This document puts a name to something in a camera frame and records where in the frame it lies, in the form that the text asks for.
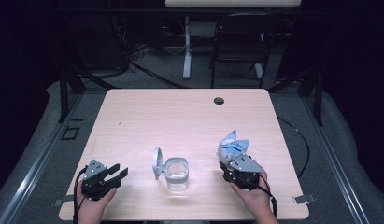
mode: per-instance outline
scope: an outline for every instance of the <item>snack bag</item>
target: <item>snack bag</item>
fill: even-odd
[[[234,130],[219,143],[218,158],[223,164],[229,165],[239,155],[247,152],[249,140],[236,138],[237,132]]]

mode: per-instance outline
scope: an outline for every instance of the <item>human arm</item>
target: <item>human arm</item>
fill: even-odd
[[[81,189],[81,181],[78,182],[77,201],[78,201],[78,224],[99,224],[107,204],[116,194],[116,189],[111,189],[102,199],[91,201],[85,198]]]
[[[267,173],[263,171],[261,176],[267,181]],[[240,189],[237,185],[231,183],[233,191],[244,202],[244,205],[253,215],[257,223],[260,224],[274,224],[278,223],[278,220],[270,209],[270,196],[261,189],[253,189],[251,191],[245,191]],[[259,181],[259,186],[268,190],[270,186],[266,186],[264,181]]]

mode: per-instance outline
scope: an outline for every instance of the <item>wooden tabletop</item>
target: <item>wooden tabletop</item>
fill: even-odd
[[[216,105],[217,97],[224,104]],[[91,159],[108,167],[119,163],[121,170],[129,168],[107,206],[106,220],[253,219],[223,180],[216,155],[219,142],[233,130],[237,139],[249,139],[247,154],[268,173],[278,218],[306,218],[306,205],[292,200],[303,193],[265,90],[108,91],[74,179]],[[172,157],[188,161],[186,191],[168,189],[164,175],[156,181],[152,171],[156,147],[161,148],[164,161]],[[73,194],[73,183],[68,195]],[[59,216],[72,219],[72,202],[63,204]]]
[[[301,0],[165,0],[167,7],[299,7]]]

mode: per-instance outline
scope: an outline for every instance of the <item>black chair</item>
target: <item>black chair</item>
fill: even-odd
[[[214,88],[215,66],[219,63],[250,63],[263,65],[259,88],[263,85],[271,46],[281,27],[280,17],[262,13],[233,13],[222,17],[216,26],[214,48],[209,68]]]

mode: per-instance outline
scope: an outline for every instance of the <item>person's left hand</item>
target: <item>person's left hand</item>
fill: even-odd
[[[87,198],[84,199],[84,195],[81,192],[81,184],[82,181],[78,182],[77,202],[78,207],[80,207],[78,210],[78,224],[99,224],[101,223],[102,216],[104,215],[104,210],[107,207],[107,204],[113,199],[117,190],[111,189],[99,201],[91,201]]]

